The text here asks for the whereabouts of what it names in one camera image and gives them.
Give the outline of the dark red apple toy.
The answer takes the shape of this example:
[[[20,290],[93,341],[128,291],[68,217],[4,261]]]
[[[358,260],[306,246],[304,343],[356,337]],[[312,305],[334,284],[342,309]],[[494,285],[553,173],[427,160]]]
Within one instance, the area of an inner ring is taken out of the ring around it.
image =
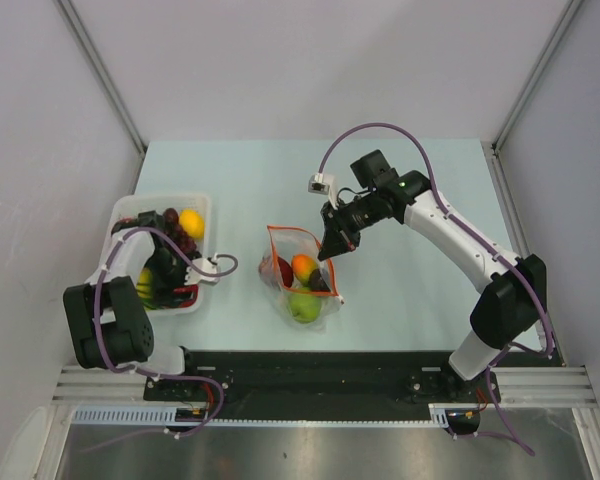
[[[284,287],[291,288],[295,279],[292,266],[280,256],[277,257],[277,264]]]

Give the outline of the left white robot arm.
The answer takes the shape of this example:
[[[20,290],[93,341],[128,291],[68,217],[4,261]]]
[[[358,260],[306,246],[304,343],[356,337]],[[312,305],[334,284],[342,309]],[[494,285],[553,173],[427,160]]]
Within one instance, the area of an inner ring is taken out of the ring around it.
[[[69,287],[63,304],[78,364],[105,369],[101,347],[120,368],[144,363],[155,352],[148,308],[174,309],[187,297],[187,264],[164,239],[167,221],[156,211],[121,219],[101,267],[85,283]]]

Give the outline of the red bell pepper toy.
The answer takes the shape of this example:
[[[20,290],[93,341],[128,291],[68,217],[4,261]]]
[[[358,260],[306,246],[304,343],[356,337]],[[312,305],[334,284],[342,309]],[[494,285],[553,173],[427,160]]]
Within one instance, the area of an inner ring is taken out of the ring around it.
[[[169,305],[171,308],[188,308],[197,302],[198,293],[198,285],[176,288],[169,295]]]

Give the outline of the green red mango toy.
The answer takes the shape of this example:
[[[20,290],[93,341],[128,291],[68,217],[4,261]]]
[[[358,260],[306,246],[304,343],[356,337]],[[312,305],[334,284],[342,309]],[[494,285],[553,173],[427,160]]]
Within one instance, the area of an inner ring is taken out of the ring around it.
[[[318,268],[317,262],[309,255],[294,255],[291,267],[295,278],[302,284],[307,285],[311,274]]]

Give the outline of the dark mangosteen toy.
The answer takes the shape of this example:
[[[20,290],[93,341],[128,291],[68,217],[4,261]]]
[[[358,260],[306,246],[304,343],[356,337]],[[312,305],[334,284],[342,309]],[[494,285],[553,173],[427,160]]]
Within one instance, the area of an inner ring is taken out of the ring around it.
[[[315,269],[311,272],[308,279],[308,286],[313,292],[331,292],[328,278],[323,274],[321,269]]]

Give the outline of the clear zip top bag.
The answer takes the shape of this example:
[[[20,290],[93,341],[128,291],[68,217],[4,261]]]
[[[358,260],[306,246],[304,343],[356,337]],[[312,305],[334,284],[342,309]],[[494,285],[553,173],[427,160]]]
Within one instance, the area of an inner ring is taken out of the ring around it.
[[[269,302],[283,320],[297,330],[308,330],[323,332],[326,330],[327,319],[339,311],[344,305],[344,297],[339,293],[336,284],[336,274],[333,262],[330,260],[319,260],[318,253],[321,243],[317,237],[308,230],[300,227],[269,225],[266,227],[268,240],[266,249],[258,265],[258,275],[265,288],[265,295]],[[297,254],[311,256],[328,278],[331,287],[330,293],[313,292],[308,284],[302,285],[296,278],[291,288],[285,288],[277,264],[277,257],[292,262]],[[289,297],[294,293],[309,294],[319,297],[322,302],[322,310],[319,318],[308,324],[296,322],[288,307]]]

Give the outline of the green apple toy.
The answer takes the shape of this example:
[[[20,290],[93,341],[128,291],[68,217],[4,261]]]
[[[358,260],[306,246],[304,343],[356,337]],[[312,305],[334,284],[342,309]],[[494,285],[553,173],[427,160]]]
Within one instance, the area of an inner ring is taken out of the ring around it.
[[[319,297],[294,293],[288,300],[289,312],[292,318],[301,324],[308,324],[316,321],[322,310],[322,302]]]

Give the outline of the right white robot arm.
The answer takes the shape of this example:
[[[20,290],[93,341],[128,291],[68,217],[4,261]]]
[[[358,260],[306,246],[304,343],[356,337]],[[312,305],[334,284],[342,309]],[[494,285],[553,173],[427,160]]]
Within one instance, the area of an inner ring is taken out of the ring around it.
[[[522,258],[483,237],[429,178],[416,170],[398,174],[381,151],[350,168],[363,191],[349,202],[339,199],[334,176],[318,172],[309,180],[309,192],[328,198],[321,209],[324,235],[318,257],[325,261],[355,251],[362,230],[393,218],[450,259],[479,294],[471,330],[441,376],[443,393],[464,401],[476,391],[476,377],[545,313],[546,266],[535,255]]]

